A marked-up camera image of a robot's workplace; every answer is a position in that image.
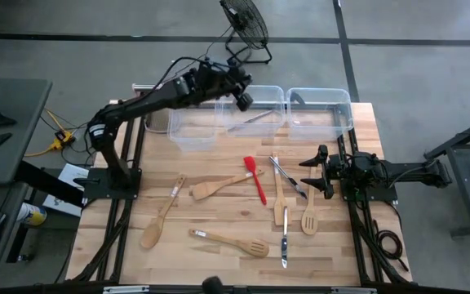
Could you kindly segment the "black floor fan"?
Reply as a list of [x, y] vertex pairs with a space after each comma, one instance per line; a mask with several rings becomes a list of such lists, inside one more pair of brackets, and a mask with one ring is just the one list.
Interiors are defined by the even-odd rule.
[[[230, 53], [229, 64], [266, 64], [273, 59], [268, 49], [268, 28], [264, 18], [252, 0], [219, 0], [224, 14], [232, 27], [227, 41], [224, 43], [225, 49]], [[229, 44], [233, 40], [234, 34], [246, 44], [242, 49], [234, 52]], [[268, 58], [266, 60], [250, 60], [253, 51], [264, 49]]]

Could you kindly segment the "wooden slotted spoon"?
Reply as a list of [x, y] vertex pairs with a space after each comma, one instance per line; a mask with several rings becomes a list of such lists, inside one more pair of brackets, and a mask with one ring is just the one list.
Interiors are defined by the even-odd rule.
[[218, 234], [207, 233], [206, 231], [199, 229], [190, 229], [188, 232], [192, 236], [205, 238], [211, 241], [225, 243], [237, 247], [245, 253], [254, 257], [264, 258], [269, 253], [269, 245], [266, 242], [258, 239], [244, 240], [228, 238]]

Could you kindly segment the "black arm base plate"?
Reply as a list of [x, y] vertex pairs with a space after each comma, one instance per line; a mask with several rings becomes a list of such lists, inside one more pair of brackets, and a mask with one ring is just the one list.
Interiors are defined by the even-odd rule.
[[131, 180], [126, 184], [112, 178], [107, 168], [92, 168], [86, 178], [77, 177], [73, 182], [83, 188], [84, 198], [132, 200], [138, 196], [142, 171], [139, 168], [129, 168], [128, 171]]
[[394, 187], [385, 188], [380, 187], [358, 187], [350, 180], [341, 180], [340, 187], [342, 198], [345, 201], [362, 202], [362, 201], [382, 201], [393, 202], [397, 201], [397, 192]]

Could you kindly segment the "black front frame bar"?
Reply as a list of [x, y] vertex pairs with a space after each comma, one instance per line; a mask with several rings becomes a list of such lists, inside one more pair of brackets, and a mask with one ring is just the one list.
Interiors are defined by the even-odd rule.
[[[66, 282], [0, 288], [0, 294], [204, 294], [193, 285], [119, 285], [100, 282]], [[467, 290], [425, 287], [413, 283], [367, 283], [345, 286], [228, 286], [224, 294], [470, 294]]]

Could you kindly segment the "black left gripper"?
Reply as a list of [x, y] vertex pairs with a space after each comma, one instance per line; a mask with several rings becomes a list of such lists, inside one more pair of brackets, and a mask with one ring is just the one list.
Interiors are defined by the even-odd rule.
[[[237, 69], [237, 84], [241, 88], [247, 88], [252, 83], [252, 76], [243, 68]], [[237, 84], [231, 79], [227, 72], [208, 62], [200, 64], [200, 98], [218, 99], [228, 96], [237, 91]], [[236, 106], [242, 112], [246, 112], [254, 100], [248, 93], [235, 97]]]

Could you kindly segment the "red silicone spatula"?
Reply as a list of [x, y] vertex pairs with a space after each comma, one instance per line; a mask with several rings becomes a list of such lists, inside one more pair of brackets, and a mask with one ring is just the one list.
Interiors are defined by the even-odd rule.
[[259, 182], [259, 177], [258, 177], [258, 174], [257, 174], [255, 159], [251, 156], [247, 156], [247, 157], [244, 157], [243, 161], [245, 163], [246, 169], [249, 172], [252, 173], [252, 176], [253, 176], [254, 181], [255, 181], [256, 188], [257, 188], [258, 193], [259, 193], [261, 203], [263, 205], [266, 205], [267, 204], [267, 199], [266, 199], [266, 196], [265, 196], [264, 191], [262, 189], [262, 186]]

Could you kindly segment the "white and yellow can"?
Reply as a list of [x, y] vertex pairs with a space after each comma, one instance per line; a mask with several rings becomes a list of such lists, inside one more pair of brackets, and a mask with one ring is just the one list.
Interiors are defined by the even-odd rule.
[[25, 225], [39, 226], [47, 219], [47, 212], [42, 207], [22, 203], [16, 221]]

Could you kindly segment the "black frame rails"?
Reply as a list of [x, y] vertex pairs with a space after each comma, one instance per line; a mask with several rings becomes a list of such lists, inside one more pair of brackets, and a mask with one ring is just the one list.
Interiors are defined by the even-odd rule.
[[[123, 123], [126, 124], [126, 134], [130, 136], [133, 131], [134, 120], [143, 116], [144, 113], [140, 110], [139, 106], [134, 106], [131, 102], [119, 100], [99, 110], [87, 125], [86, 132], [90, 137], [92, 148], [103, 156], [107, 164], [106, 168], [111, 172], [112, 178], [120, 180], [123, 184], [131, 180], [129, 168], [140, 169], [140, 148], [144, 133], [142, 131], [139, 133], [134, 158], [131, 163], [127, 161], [130, 140], [128, 138], [124, 140], [123, 149], [120, 154], [115, 149], [115, 140], [119, 127]], [[111, 199], [111, 214], [106, 225], [104, 241], [91, 261], [80, 274], [73, 278], [73, 281], [88, 282], [94, 274], [97, 275], [98, 279], [103, 278], [104, 271], [100, 267], [106, 262], [112, 245], [118, 241], [119, 249], [122, 250], [125, 247], [125, 234], [135, 199]]]
[[[384, 277], [387, 277], [389, 282], [393, 284], [409, 284], [410, 281], [403, 278], [383, 256], [379, 246], [374, 240], [373, 219], [366, 192], [361, 192], [359, 189], [358, 195], [356, 195], [355, 188], [350, 180], [342, 180], [340, 185], [342, 199], [348, 206], [361, 285], [365, 286], [367, 283], [372, 282], [385, 283]], [[369, 277], [367, 272], [365, 251], [370, 253], [374, 274], [373, 279]]]

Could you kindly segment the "metal tongs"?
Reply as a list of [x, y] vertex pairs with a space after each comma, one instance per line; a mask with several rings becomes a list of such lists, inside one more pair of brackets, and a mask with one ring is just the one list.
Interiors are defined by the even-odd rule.
[[[264, 111], [263, 113], [258, 114], [258, 115], [256, 115], [256, 116], [254, 116], [253, 118], [247, 119], [246, 121], [242, 122], [242, 124], [253, 123], [253, 122], [255, 122], [256, 120], [258, 120], [258, 119], [260, 119], [260, 118], [263, 118], [263, 117], [265, 117], [265, 116], [267, 116], [267, 115], [269, 115], [269, 114], [271, 114], [271, 113], [273, 113], [273, 112], [274, 112], [274, 110], [267, 110], [267, 111]], [[234, 127], [230, 127], [229, 129], [227, 129], [227, 131], [235, 131], [235, 130], [239, 129], [239, 128], [241, 127], [241, 125], [240, 125], [240, 126], [239, 126], [239, 125], [236, 125], [236, 126], [234, 126]]]
[[282, 267], [284, 269], [287, 268], [287, 246], [288, 246], [288, 241], [287, 241], [287, 227], [288, 227], [288, 208], [284, 207], [284, 212], [283, 212], [283, 234], [282, 234], [282, 245], [281, 245], [281, 250], [282, 250], [282, 256], [281, 256], [281, 261], [282, 261]]

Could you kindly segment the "wooden solid spoon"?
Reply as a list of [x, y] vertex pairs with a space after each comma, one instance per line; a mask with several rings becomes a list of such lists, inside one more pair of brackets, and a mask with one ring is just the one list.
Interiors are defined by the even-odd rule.
[[177, 198], [185, 180], [186, 175], [184, 174], [180, 174], [177, 177], [177, 181], [171, 190], [169, 198], [166, 200], [157, 216], [153, 220], [151, 220], [150, 224], [145, 228], [140, 240], [141, 247], [145, 249], [150, 249], [157, 244], [162, 234], [166, 214], [168, 213], [170, 207]]

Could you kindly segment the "white paper sheet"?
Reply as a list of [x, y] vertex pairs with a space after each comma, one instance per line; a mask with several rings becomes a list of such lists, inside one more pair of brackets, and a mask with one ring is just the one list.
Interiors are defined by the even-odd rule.
[[[88, 173], [89, 171], [85, 168], [66, 163], [60, 172], [58, 179], [83, 191], [84, 188], [73, 180], [77, 178], [87, 178]], [[67, 203], [50, 194], [47, 195], [42, 205], [58, 212], [63, 212], [76, 217], [80, 217], [82, 213], [82, 209], [80, 207]]]

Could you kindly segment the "wooden slant-edged spatula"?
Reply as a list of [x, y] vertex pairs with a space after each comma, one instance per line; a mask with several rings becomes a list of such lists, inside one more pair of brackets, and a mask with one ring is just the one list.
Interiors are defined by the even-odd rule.
[[202, 182], [200, 184], [194, 185], [191, 188], [190, 194], [195, 200], [202, 200], [204, 198], [210, 197], [216, 191], [222, 189], [225, 186], [236, 184], [237, 182], [241, 182], [252, 177], [253, 174], [251, 172], [247, 172], [242, 176], [234, 176], [226, 180]]

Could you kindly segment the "yellow power strip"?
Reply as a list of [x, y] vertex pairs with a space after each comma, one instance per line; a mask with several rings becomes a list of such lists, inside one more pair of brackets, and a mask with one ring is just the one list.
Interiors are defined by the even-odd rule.
[[57, 131], [55, 133], [55, 139], [51, 144], [52, 150], [62, 150], [67, 146], [70, 146], [75, 141], [73, 134], [70, 131]]

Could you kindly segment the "clear plastic bin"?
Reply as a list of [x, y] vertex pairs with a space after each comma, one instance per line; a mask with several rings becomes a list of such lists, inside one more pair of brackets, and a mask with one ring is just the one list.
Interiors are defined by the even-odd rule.
[[171, 109], [169, 119], [167, 136], [182, 152], [213, 148], [219, 129], [215, 100], [186, 109]]
[[290, 88], [286, 110], [291, 140], [336, 140], [354, 127], [351, 98], [344, 89]]
[[[233, 96], [222, 96], [216, 101], [219, 127], [222, 127], [228, 136], [273, 137], [286, 121], [286, 102], [283, 90], [279, 86], [256, 85], [248, 86], [244, 93], [250, 94], [254, 100], [246, 112], [238, 109], [236, 99]], [[252, 114], [258, 114], [265, 110], [280, 112], [282, 120], [278, 123], [242, 124], [244, 118], [249, 118]], [[227, 131], [227, 129], [236, 125], [241, 125], [241, 127], [235, 131]]]

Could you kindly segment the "wooden slotted turner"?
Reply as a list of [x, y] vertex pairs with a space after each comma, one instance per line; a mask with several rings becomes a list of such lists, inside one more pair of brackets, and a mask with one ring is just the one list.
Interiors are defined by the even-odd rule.
[[307, 235], [314, 235], [317, 232], [318, 219], [314, 206], [314, 198], [315, 189], [310, 186], [308, 188], [308, 203], [301, 218], [301, 229]]

